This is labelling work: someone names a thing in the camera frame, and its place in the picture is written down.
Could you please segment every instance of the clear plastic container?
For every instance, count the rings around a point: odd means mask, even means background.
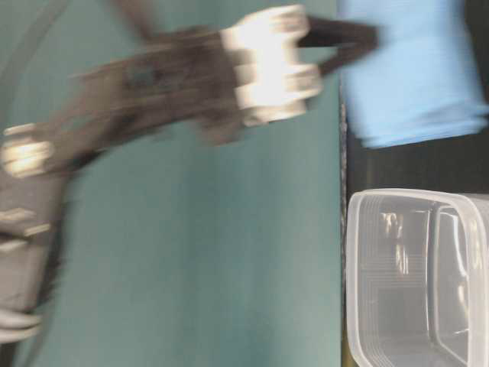
[[[356,193],[347,318],[360,367],[488,367],[489,196]]]

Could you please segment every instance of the black cable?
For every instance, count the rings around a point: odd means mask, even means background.
[[[0,124],[10,119],[18,85],[32,57],[54,22],[64,13],[71,0],[50,0],[22,36],[0,74]]]

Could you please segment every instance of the blue towel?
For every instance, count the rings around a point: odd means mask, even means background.
[[[484,101],[462,0],[345,0],[380,47],[343,70],[353,132],[370,148],[479,132]]]

